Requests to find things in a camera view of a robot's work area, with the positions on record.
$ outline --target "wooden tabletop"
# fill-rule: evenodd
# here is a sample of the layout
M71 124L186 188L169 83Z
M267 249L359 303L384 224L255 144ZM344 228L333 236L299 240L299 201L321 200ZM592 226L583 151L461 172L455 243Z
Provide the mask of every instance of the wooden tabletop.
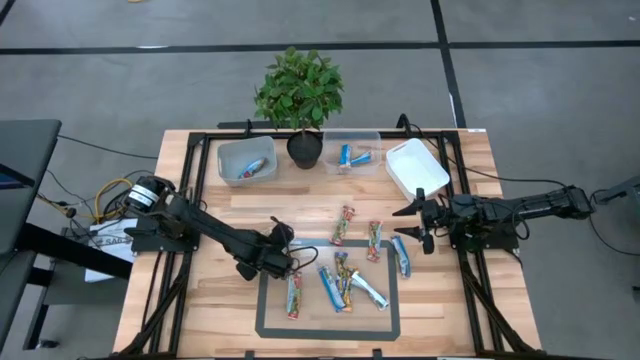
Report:
M457 131L466 166L497 174L487 133ZM165 132L156 175L176 184L180 182L189 132ZM286 141L276 140L278 179L247 188L230 188L217 171L217 147L225 142L228 141L211 144L203 200L208 204L209 214L234 227L264 231L273 226L269 217L276 216L291 225L299 238L328 238L340 208L346 204L356 209L347 239L368 239L367 226L371 220L384 222L383 239L388 239L393 234L390 230L395 227L418 224L417 216L391 216L408 202L385 171L384 163L376 175L366 177L327 175L321 163L311 170L300 170L287 154ZM383 140L383 154L402 142ZM437 149L426 141L425 145L438 158ZM198 151L194 164L197 164ZM455 165L451 166L452 181L459 193ZM192 186L196 171L197 165L190 178ZM497 180L471 172L467 172L467 176L473 194L502 196ZM393 342L260 338L255 332L258 278L251 282L243 280L236 272L236 262L222 246L203 238L191 267L178 356L244 356L246 350L254 350L256 356L272 357L371 356L374 348L382 349L385 356L473 354L458 260L449 246L449 239L435 238L435 253L423 255L421 245L415 239L403 238L411 257L412 277L398 280L401 335ZM539 347L520 265L504 251L489 250L485 255L497 307L528 344ZM155 258L156 253L148 253L135 260L114 351L128 345L140 330ZM177 257L174 275L180 262ZM158 297L160 273L151 298L151 309L155 308ZM479 303L478 309L484 344L491 348L486 314ZM161 350L168 347L172 319L173 308L170 308L165 316Z

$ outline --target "black plant pot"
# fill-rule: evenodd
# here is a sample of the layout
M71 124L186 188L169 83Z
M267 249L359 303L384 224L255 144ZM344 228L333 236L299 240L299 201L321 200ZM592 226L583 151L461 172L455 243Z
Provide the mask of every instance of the black plant pot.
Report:
M312 131L293 134L287 141L287 151L300 169L311 169L322 153L322 139Z

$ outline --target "white paper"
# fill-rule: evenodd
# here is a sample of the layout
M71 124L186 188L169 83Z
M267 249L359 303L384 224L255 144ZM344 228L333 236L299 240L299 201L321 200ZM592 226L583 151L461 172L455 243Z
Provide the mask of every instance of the white paper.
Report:
M102 251L107 254L117 256L122 260L132 263L134 258L133 252L131 251L133 238L125 234L124 229L135 227L137 223L138 219L125 219L122 221L112 220L104 224L92 225L89 227L89 230L97 231L98 234L93 237L93 241L89 241L88 245L96 248L96 244L98 244ZM111 279L112 277L111 275L89 269L86 269L84 273L84 281L90 283Z

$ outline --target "concrete floor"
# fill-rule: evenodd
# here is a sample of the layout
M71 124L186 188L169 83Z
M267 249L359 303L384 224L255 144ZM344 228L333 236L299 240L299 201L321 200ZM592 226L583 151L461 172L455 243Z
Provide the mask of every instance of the concrete floor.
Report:
M635 0L441 1L450 41L640 38ZM428 1L17 0L0 48L214 45L330 41L434 41ZM328 126L452 127L438 50L331 51L345 81L345 110ZM253 86L270 53L0 56L0 119L57 118L62 133L123 151L157 154L165 129L215 128L254 112ZM553 178L593 191L638 175L640 49L454 50L468 127L487 128L503 176ZM154 162L61 140L50 169L92 196L106 181ZM506 197L548 190L503 183ZM42 192L69 200L46 177ZM594 220L610 243L640 252L626 201ZM30 221L66 221L36 203ZM613 253L587 222L531 222L522 258L544 348L553 354L634 359L640 353L640 260ZM54 307L43 335L54 350L22 352L37 300L25 292L0 359L75 359L111 351L122 298Z

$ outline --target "clear plastic container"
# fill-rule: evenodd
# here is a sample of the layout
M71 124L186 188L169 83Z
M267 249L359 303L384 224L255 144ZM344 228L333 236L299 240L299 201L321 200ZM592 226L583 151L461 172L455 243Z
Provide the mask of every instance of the clear plastic container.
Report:
M267 159L262 169L250 178L239 178L249 164L260 158ZM218 147L218 174L229 186L247 186L274 180L277 167L276 146L271 136L240 140Z
M378 171L382 141L377 131L352 131L339 129L324 129L322 136L322 154L320 159L324 163L328 174L343 175L373 175ZM340 168L342 145L351 146L351 159L371 151L371 161L350 168Z
M429 196L445 186L451 178L429 149L418 139L411 139L387 151L387 172L409 201L416 189Z

